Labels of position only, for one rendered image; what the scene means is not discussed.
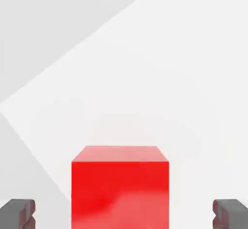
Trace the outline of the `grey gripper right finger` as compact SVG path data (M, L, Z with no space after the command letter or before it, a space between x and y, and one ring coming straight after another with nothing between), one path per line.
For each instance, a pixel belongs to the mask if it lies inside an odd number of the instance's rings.
M213 229L248 229L248 208L237 199L215 199L213 212Z

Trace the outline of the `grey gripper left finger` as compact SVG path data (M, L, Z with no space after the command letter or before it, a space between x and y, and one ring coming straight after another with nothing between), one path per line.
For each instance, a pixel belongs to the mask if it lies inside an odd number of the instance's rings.
M35 229L33 199L11 199L0 208L0 229Z

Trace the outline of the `small red cube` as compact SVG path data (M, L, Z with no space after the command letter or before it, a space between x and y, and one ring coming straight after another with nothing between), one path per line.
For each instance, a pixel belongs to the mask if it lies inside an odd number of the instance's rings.
M169 161L156 146L86 146L71 188L71 229L169 229Z

